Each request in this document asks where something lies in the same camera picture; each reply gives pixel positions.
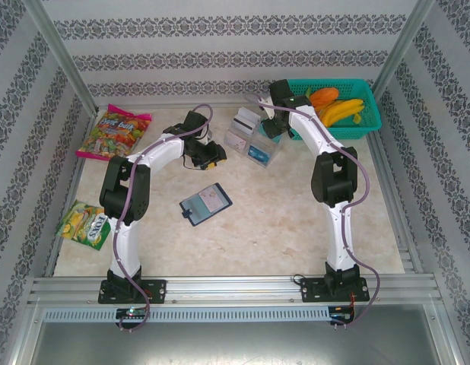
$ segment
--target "candy bag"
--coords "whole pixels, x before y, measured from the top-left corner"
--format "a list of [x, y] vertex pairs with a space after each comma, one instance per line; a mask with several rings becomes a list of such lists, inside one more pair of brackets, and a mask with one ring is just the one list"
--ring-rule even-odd
[[115, 155], [126, 157], [144, 135], [151, 119], [150, 114], [136, 116], [109, 104], [76, 155], [98, 160], [109, 160]]
[[56, 234], [99, 251], [110, 233], [110, 223], [103, 212], [103, 208], [76, 200]]

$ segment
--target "beige floor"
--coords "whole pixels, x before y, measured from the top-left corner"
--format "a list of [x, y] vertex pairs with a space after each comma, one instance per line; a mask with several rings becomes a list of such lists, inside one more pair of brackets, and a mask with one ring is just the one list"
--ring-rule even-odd
[[[237, 109], [214, 110], [211, 130], [222, 143]], [[138, 149], [156, 140], [169, 125], [182, 122], [187, 109], [159, 109]], [[371, 178], [368, 199], [352, 209], [357, 257], [380, 273], [403, 273], [372, 158], [365, 138], [353, 145]], [[151, 178], [150, 206], [141, 220], [139, 255], [143, 275], [292, 275], [322, 274], [329, 235], [325, 213], [311, 192], [314, 159], [302, 141], [285, 139], [264, 169], [225, 147], [228, 159], [213, 170], [183, 168], [171, 162]], [[99, 205], [107, 162], [87, 160], [77, 198]], [[192, 227], [179, 202], [213, 183], [220, 183], [233, 205]], [[363, 177], [359, 175], [357, 197]], [[65, 240], [55, 276], [104, 276], [110, 266], [111, 239], [98, 252]]]

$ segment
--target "plastic basket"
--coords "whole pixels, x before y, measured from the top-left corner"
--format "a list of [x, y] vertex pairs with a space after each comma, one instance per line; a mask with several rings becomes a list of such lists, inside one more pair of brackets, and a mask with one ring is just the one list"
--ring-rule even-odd
[[[311, 91], [313, 93], [323, 87], [336, 87], [340, 92], [338, 96], [339, 100], [357, 98], [364, 101], [365, 108], [360, 112], [362, 117], [360, 124], [355, 124], [353, 122], [353, 116], [349, 116], [328, 128], [329, 132], [336, 139], [359, 139], [369, 132], [380, 129], [382, 126], [375, 99], [365, 80], [358, 78], [316, 78], [306, 80], [288, 80], [288, 82], [294, 95], [305, 94], [308, 87], [311, 87]], [[301, 139], [296, 131], [293, 129], [291, 129], [291, 131], [294, 133], [294, 137], [292, 139]]]

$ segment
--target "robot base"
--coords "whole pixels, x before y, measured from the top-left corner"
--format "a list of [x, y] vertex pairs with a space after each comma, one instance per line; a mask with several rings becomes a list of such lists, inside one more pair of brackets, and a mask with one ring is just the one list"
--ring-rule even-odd
[[[142, 268], [137, 271], [132, 279], [148, 295], [150, 304], [164, 304], [166, 297], [166, 281], [142, 280], [141, 270]], [[98, 303], [142, 304], [145, 303], [145, 300], [127, 279], [121, 278], [113, 274], [113, 271], [109, 270], [106, 274], [106, 280], [101, 282]]]
[[355, 302], [368, 302], [370, 295], [367, 281], [360, 277], [358, 265], [348, 270], [335, 271], [325, 263], [323, 278], [302, 278], [299, 282], [304, 303], [346, 302], [354, 296]]

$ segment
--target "gray striped wall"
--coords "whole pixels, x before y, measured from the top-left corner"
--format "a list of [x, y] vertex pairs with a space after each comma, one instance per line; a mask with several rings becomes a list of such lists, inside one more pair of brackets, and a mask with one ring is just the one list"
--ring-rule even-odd
[[45, 1], [99, 105], [240, 102], [281, 78], [376, 79], [416, 0]]
[[86, 114], [19, 0], [0, 1], [0, 362], [42, 276], [87, 131]]
[[470, 0], [435, 2], [380, 106], [414, 241], [470, 363]]

